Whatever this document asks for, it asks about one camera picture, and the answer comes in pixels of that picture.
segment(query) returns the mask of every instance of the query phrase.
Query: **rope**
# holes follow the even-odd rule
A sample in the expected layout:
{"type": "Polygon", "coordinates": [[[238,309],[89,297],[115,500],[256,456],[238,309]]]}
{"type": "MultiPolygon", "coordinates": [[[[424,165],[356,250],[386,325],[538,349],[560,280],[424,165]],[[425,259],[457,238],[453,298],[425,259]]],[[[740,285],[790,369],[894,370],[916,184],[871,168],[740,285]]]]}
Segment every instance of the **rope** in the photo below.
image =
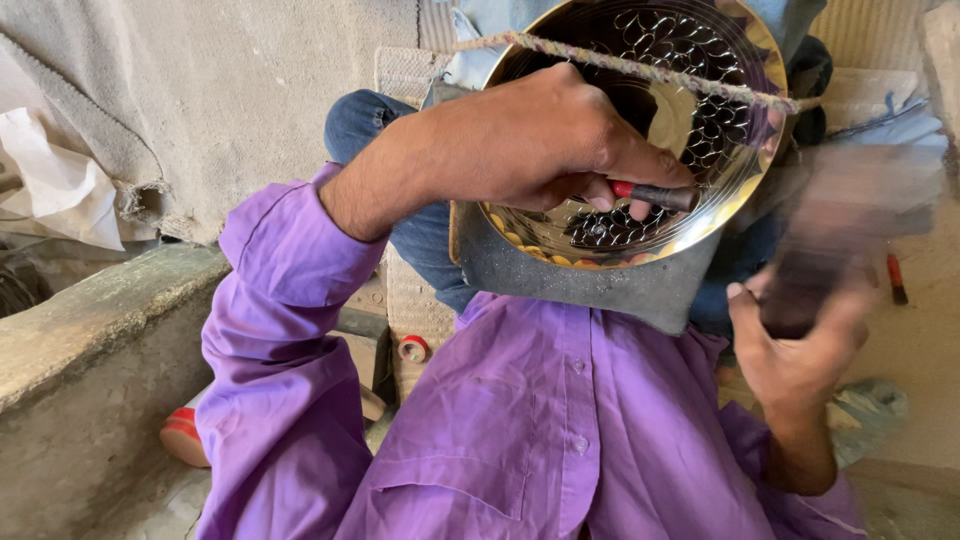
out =
{"type": "Polygon", "coordinates": [[[530,49],[551,56],[581,63],[589,63],[629,75],[636,75],[647,81],[657,81],[668,85],[681,86],[688,90],[703,92],[711,96],[720,96],[737,103],[762,105],[771,109],[781,110],[787,114],[798,114],[804,110],[813,109],[817,107],[820,101],[819,98],[790,99],[758,92],[746,86],[726,85],[717,81],[708,81],[707,79],[694,75],[670,71],[669,69],[640,63],[638,61],[629,61],[513,30],[501,34],[494,34],[493,36],[459,41],[453,45],[453,48],[457,51],[467,51],[470,49],[493,47],[495,45],[517,45],[524,49],[530,49]]]}

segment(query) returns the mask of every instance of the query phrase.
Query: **red marker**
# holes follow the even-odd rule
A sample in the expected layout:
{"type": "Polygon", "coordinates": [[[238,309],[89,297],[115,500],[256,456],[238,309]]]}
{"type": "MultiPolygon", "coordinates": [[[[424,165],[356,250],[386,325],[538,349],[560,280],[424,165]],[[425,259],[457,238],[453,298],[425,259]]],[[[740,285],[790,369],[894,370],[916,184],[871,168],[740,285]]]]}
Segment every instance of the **red marker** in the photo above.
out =
{"type": "Polygon", "coordinates": [[[900,275],[900,262],[897,256],[887,253],[887,273],[890,274],[890,286],[893,288],[894,304],[906,306],[906,289],[903,288],[903,276],[900,275]]]}

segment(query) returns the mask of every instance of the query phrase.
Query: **blue jeans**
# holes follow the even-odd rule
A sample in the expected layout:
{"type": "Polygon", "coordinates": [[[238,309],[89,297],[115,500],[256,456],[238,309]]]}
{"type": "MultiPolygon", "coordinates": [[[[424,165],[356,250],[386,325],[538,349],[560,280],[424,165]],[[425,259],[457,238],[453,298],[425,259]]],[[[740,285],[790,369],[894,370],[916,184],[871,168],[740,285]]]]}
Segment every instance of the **blue jeans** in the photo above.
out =
{"type": "MultiPolygon", "coordinates": [[[[326,149],[334,161],[349,163],[390,122],[416,111],[385,95],[357,90],[337,100],[327,115],[326,149]]],[[[436,203],[397,223],[390,241],[400,256],[437,289],[437,300],[463,313],[477,289],[464,283],[460,267],[450,261],[449,231],[450,204],[436,203]]],[[[727,313],[727,285],[743,282],[761,268],[773,256],[778,236],[776,218],[768,215],[743,233],[720,241],[690,308],[694,325],[706,333],[733,336],[727,313]]]]}
{"type": "MultiPolygon", "coordinates": [[[[326,116],[324,144],[334,161],[349,163],[390,122],[416,109],[370,90],[337,100],[326,116]]],[[[450,260],[450,204],[435,203],[394,225],[390,241],[396,252],[437,290],[437,300],[463,314],[477,289],[464,283],[450,260]]]]}

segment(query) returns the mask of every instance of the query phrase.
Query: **knee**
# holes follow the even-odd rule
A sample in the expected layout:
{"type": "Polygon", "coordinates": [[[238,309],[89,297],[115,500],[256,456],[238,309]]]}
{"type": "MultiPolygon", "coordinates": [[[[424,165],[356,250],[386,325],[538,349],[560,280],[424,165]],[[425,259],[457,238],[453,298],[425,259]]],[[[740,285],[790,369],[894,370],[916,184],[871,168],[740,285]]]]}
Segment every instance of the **knee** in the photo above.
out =
{"type": "Polygon", "coordinates": [[[334,160],[345,160],[350,148],[345,137],[359,127],[372,124],[375,112],[383,108],[383,102],[372,90],[356,90],[338,99],[326,114],[324,144],[334,160]]]}
{"type": "Polygon", "coordinates": [[[338,124],[343,124],[345,121],[349,122],[349,120],[355,118],[358,113],[374,109],[378,106],[383,107],[383,102],[373,90],[356,90],[342,96],[333,104],[330,112],[326,114],[324,131],[327,132],[335,128],[338,124]]]}

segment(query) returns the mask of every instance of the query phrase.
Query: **brass plate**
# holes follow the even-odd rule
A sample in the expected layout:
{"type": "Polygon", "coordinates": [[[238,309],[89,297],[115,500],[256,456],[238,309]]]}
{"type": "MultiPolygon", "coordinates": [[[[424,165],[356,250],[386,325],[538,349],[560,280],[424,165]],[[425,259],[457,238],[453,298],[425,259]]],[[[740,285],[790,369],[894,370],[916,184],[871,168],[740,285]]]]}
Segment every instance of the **brass plate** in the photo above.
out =
{"type": "MultiPolygon", "coordinates": [[[[528,33],[733,85],[786,96],[780,49],[763,22],[736,0],[569,0],[528,33]]],[[[500,57],[486,87],[562,59],[517,46],[500,57]]],[[[577,64],[584,79],[652,143],[671,149],[704,190],[690,214],[654,207],[642,222],[621,199],[600,212],[573,198],[548,212],[480,203],[518,249],[562,266],[605,269],[673,255],[730,219],[756,189],[780,145],[785,116],[763,106],[650,83],[577,64]]]]}

